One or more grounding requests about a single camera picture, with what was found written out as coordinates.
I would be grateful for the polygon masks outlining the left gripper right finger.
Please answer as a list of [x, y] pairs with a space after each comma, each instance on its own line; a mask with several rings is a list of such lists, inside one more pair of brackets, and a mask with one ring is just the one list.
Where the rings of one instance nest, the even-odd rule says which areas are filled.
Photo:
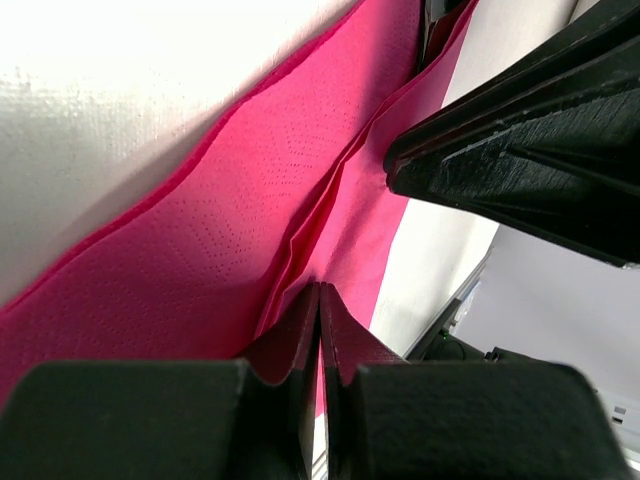
[[627, 479], [576, 369], [539, 360], [410, 363], [319, 288], [332, 479]]

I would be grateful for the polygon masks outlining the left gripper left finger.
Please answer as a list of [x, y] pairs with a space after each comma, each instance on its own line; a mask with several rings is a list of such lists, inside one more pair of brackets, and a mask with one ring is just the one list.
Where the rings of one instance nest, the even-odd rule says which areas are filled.
[[60, 361], [1, 415], [5, 479], [307, 479], [320, 288], [230, 360]]

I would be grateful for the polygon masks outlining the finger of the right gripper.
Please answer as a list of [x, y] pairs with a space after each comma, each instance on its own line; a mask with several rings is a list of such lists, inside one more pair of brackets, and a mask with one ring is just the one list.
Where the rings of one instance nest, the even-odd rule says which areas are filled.
[[639, 262], [639, 5], [600, 1], [399, 135], [395, 194], [618, 266]]

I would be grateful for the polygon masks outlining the magenta paper napkin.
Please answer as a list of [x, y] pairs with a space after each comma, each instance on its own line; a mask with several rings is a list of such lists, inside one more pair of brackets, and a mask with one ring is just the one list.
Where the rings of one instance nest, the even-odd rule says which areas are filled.
[[418, 1], [360, 1], [290, 54], [2, 308], [2, 396], [55, 360], [232, 357], [314, 281], [369, 324], [407, 206], [385, 153], [441, 108], [474, 9], [423, 70]]

